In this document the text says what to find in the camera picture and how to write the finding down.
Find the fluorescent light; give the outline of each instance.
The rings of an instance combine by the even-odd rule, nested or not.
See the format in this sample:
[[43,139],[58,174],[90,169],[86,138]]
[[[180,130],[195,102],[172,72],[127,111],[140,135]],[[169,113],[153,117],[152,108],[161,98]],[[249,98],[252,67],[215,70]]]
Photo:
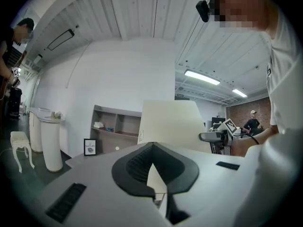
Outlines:
[[201,73],[194,72],[192,70],[186,70],[184,75],[188,76],[188,77],[192,77],[192,78],[197,78],[202,81],[207,81],[207,82],[215,84],[215,85],[218,85],[220,83],[220,81],[218,81],[218,80],[212,79],[208,76],[202,75]]
[[244,93],[240,92],[238,89],[233,90],[234,93],[239,94],[242,97],[247,97]]
[[37,64],[42,59],[42,55],[38,54],[36,59],[34,59],[33,63]]
[[51,42],[47,48],[52,51],[56,47],[64,43],[65,41],[73,38],[74,35],[75,35],[74,32],[71,29],[68,29],[63,34],[59,35],[53,42]]

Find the white stool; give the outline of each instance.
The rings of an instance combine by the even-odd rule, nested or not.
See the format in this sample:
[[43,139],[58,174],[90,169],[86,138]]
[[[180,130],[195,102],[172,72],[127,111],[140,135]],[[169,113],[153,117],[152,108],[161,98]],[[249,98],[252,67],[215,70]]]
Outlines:
[[17,152],[16,152],[17,148],[24,148],[25,156],[27,158],[28,158],[28,155],[27,155],[26,149],[28,150],[28,152],[29,152],[29,162],[30,162],[30,165],[32,166],[32,168],[34,169],[35,166],[32,162],[32,149],[30,148],[29,140],[28,140],[26,134],[24,132],[21,132],[21,131],[12,131],[10,133],[10,143],[11,143],[11,146],[13,148],[14,158],[17,161],[17,164],[18,164],[18,167],[19,167],[19,172],[22,173],[22,168],[21,168],[20,162],[19,162],[18,157],[17,157]]

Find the white ceiling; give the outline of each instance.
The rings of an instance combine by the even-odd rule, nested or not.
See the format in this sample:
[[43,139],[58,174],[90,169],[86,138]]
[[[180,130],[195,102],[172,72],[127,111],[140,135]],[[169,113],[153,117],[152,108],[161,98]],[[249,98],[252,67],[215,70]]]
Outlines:
[[[35,58],[40,53],[48,62],[87,41],[163,38],[176,45],[176,93],[225,105],[243,100],[232,92],[234,88],[247,94],[247,100],[266,94],[266,36],[256,32],[227,33],[214,23],[204,23],[195,8],[198,1],[74,0],[40,29],[28,56]],[[57,49],[48,50],[49,43],[69,28],[76,35]],[[206,73],[221,84],[186,77],[186,69]]]

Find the white column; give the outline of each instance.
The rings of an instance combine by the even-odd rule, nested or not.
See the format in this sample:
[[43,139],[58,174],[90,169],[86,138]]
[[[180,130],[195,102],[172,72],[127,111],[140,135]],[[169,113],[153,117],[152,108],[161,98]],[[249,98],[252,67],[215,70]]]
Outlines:
[[41,153],[41,122],[33,112],[29,112],[29,136],[30,145],[34,152]]
[[62,158],[59,142],[59,123],[41,122],[42,148],[46,167],[51,172],[62,169]]

